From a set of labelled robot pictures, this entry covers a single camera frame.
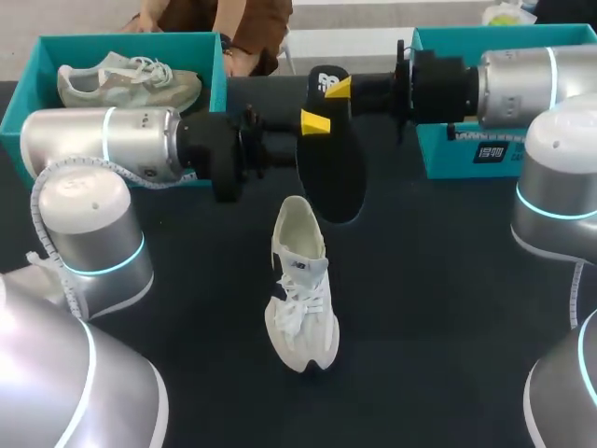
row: white sneaker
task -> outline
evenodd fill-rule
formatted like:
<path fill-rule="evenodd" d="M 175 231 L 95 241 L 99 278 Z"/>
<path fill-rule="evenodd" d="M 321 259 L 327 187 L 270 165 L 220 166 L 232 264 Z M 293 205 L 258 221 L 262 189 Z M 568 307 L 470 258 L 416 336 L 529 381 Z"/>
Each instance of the white sneaker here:
<path fill-rule="evenodd" d="M 338 353 L 340 326 L 332 309 L 326 246 L 309 203 L 286 198 L 271 239 L 274 271 L 281 276 L 265 310 L 278 356 L 303 372 L 310 361 L 327 369 Z"/>
<path fill-rule="evenodd" d="M 58 93 L 66 107 L 191 107 L 201 93 L 194 72 L 173 70 L 148 58 L 110 52 L 92 68 L 58 69 Z"/>

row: plastic bag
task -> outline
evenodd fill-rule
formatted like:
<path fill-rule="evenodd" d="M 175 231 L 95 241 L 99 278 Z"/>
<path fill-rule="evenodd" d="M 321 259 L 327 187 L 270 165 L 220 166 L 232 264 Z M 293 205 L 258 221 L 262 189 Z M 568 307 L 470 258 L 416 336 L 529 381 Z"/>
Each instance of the plastic bag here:
<path fill-rule="evenodd" d="M 516 5 L 502 3 L 483 12 L 483 25 L 532 25 L 537 17 Z"/>

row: black label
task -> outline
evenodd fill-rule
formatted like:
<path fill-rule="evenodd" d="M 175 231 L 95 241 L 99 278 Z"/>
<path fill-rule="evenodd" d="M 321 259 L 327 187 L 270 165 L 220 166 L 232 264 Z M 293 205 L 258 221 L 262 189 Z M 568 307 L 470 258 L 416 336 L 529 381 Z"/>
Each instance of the black label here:
<path fill-rule="evenodd" d="M 479 143 L 473 163 L 499 163 L 506 156 L 507 142 Z"/>

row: teal box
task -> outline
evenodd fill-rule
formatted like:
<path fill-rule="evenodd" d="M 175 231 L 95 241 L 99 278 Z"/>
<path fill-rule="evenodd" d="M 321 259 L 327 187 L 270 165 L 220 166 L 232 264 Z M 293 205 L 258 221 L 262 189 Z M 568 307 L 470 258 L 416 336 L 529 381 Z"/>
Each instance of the teal box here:
<path fill-rule="evenodd" d="M 519 25 L 417 28 L 412 37 L 413 49 L 432 49 L 439 57 L 464 57 L 465 64 L 479 64 L 483 52 L 490 49 L 529 49 L 597 43 L 597 35 L 588 25 Z M 458 132 L 488 133 L 490 136 L 479 147 L 479 140 L 453 140 L 447 137 L 447 124 L 417 126 L 419 146 L 427 177 L 507 177 L 521 172 L 524 145 L 510 142 L 503 148 L 506 155 L 496 163 L 474 163 L 480 150 L 495 150 L 503 145 L 500 134 L 526 135 L 526 129 L 482 130 L 477 121 L 456 124 Z"/>
<path fill-rule="evenodd" d="M 28 186 L 33 185 L 33 179 L 25 170 L 20 149 L 25 119 L 36 110 L 62 107 L 56 90 L 61 65 L 92 67 L 110 51 L 129 58 L 145 56 L 167 63 L 172 69 L 197 72 L 203 87 L 210 89 L 209 110 L 226 111 L 227 78 L 217 33 L 41 36 L 0 124 L 0 143 Z"/>

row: shoe lace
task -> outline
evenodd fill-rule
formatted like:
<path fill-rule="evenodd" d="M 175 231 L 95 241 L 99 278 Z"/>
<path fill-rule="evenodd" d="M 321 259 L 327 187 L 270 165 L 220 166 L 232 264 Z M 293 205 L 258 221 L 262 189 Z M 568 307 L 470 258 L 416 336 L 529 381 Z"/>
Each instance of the shoe lace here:
<path fill-rule="evenodd" d="M 149 58 L 138 56 L 131 58 L 131 61 L 139 63 L 136 71 L 137 78 L 132 81 L 133 84 L 141 84 L 149 80 L 156 87 L 163 87 L 168 85 L 174 78 L 170 65 L 161 63 L 157 59 L 152 61 Z"/>
<path fill-rule="evenodd" d="M 286 301 L 278 302 L 274 323 L 278 330 L 292 340 L 300 332 L 305 315 L 324 311 L 324 288 L 321 282 L 315 288 L 297 285 L 289 275 L 283 274 L 278 281 L 286 293 Z"/>

